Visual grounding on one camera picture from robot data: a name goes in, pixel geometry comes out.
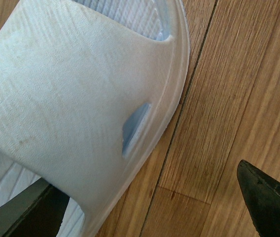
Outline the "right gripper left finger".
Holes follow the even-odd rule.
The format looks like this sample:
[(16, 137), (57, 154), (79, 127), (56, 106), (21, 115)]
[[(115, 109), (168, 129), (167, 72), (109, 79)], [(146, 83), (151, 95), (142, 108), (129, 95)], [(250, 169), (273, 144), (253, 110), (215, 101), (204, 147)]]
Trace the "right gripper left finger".
[(40, 178), (0, 207), (0, 237), (55, 237), (69, 199)]

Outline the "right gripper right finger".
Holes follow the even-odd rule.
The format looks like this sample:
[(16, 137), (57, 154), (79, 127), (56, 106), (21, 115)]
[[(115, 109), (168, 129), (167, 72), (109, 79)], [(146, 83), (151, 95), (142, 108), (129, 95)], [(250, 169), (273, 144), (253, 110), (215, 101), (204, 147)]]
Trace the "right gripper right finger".
[(237, 179), (256, 231), (261, 237), (280, 237), (280, 182), (246, 160)]

